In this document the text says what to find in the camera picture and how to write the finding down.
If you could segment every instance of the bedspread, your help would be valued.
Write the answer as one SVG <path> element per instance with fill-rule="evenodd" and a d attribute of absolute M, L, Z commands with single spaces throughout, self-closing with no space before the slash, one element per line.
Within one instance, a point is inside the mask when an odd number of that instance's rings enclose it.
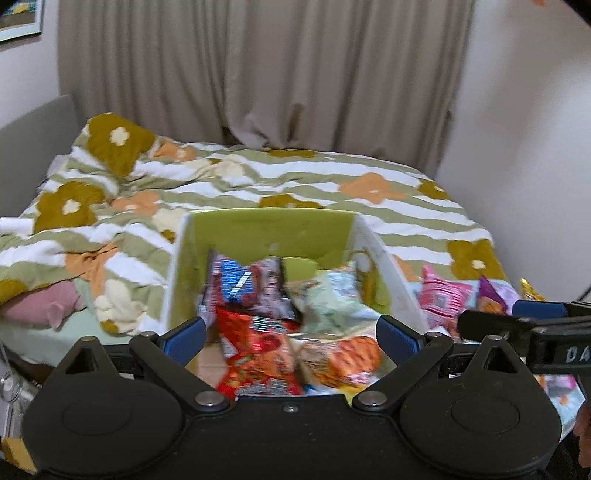
<path fill-rule="evenodd" d="M 411 282 L 425 263 L 451 280 L 505 279 L 490 233 L 411 167 L 361 155 L 179 144 L 104 113 L 89 120 L 67 163 L 22 214 L 34 219 L 34 234 L 0 237 L 0 304 L 81 277 L 106 332 L 162 333 L 183 214 L 257 206 L 360 212 Z"/>

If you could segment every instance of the human hand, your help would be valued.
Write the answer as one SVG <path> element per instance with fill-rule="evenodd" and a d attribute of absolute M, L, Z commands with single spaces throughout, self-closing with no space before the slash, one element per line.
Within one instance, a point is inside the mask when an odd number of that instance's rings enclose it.
<path fill-rule="evenodd" d="M 583 403 L 577 413 L 573 435 L 579 437 L 579 463 L 583 468 L 591 467 L 591 415 L 587 403 Z"/>

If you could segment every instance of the headboard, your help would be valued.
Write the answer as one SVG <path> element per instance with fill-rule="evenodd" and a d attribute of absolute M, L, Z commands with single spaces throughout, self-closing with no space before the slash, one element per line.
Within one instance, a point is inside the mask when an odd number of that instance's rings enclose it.
<path fill-rule="evenodd" d="M 68 154 L 79 132 L 70 95 L 0 128 L 0 216 L 16 217 L 27 208 L 53 157 Z"/>

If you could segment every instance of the white wall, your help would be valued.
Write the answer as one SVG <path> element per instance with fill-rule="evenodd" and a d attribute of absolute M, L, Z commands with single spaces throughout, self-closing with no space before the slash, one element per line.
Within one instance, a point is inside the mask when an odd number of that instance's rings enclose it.
<path fill-rule="evenodd" d="M 514 285 L 571 300 L 591 283 L 591 27 L 546 4 L 478 0 L 437 179 Z"/>
<path fill-rule="evenodd" d="M 40 36 L 0 44 L 0 128 L 59 95 L 58 5 L 45 1 Z"/>

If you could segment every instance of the white flower center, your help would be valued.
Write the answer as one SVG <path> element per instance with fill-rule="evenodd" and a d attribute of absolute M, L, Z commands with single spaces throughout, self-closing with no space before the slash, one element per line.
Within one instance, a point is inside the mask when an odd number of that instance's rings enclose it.
<path fill-rule="evenodd" d="M 69 199 L 61 208 L 61 212 L 64 215 L 68 215 L 69 213 L 76 213 L 78 210 L 80 210 L 80 202 L 77 202 L 72 199 Z"/>
<path fill-rule="evenodd" d="M 125 127 L 117 127 L 111 130 L 111 136 L 109 137 L 111 143 L 114 143 L 118 147 L 122 147 L 129 138 L 129 132 Z"/>
<path fill-rule="evenodd" d="M 472 260 L 472 268 L 474 268 L 474 270 L 482 270 L 483 268 L 486 268 L 486 265 L 482 260 Z"/>

